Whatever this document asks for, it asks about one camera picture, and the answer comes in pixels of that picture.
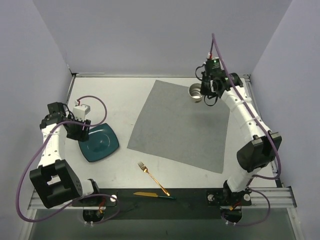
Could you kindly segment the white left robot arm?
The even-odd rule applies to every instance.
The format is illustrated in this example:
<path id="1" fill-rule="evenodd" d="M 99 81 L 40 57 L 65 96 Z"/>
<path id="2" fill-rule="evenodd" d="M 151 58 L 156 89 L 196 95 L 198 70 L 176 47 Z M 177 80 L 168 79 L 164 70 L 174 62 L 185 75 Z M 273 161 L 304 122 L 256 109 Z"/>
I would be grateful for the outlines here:
<path id="1" fill-rule="evenodd" d="M 102 193 L 89 178 L 79 179 L 65 158 L 66 139 L 85 142 L 89 139 L 91 121 L 86 118 L 90 106 L 77 104 L 72 111 L 62 102 L 48 104 L 48 115 L 39 127 L 44 148 L 36 169 L 29 178 L 43 205 L 50 209 L 83 197 L 91 206 L 100 203 Z"/>

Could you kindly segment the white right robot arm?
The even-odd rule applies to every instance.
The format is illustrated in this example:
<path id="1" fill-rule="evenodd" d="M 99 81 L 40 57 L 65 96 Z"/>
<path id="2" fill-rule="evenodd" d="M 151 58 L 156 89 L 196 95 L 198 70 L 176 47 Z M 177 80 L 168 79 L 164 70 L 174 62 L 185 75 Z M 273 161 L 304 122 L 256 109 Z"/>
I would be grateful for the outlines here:
<path id="1" fill-rule="evenodd" d="M 235 117 L 244 137 L 245 145 L 236 153 L 237 169 L 224 182 L 221 192 L 223 201 L 233 204 L 248 188 L 251 179 L 275 160 L 282 137 L 263 122 L 237 74 L 232 73 L 230 78 L 223 74 L 212 78 L 205 76 L 200 93 L 221 99 Z"/>

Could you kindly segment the grey cloth placemat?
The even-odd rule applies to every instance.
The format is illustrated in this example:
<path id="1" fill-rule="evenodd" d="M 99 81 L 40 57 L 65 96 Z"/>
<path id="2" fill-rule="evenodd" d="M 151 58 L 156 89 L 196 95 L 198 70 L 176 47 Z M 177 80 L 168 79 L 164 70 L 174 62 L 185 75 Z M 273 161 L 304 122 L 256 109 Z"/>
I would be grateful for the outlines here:
<path id="1" fill-rule="evenodd" d="M 127 147 L 221 174 L 230 110 L 193 103 L 186 86 L 156 80 Z"/>

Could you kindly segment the white steel cup brown band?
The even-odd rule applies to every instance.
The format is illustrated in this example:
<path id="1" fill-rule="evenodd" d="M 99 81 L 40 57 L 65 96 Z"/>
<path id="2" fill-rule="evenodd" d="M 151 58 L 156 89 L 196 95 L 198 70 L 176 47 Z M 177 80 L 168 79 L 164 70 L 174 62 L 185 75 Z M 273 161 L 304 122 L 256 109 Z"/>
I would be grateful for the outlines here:
<path id="1" fill-rule="evenodd" d="M 188 88 L 188 94 L 190 99 L 194 103 L 200 103 L 203 99 L 203 95 L 201 94 L 201 84 L 200 83 L 193 83 Z"/>

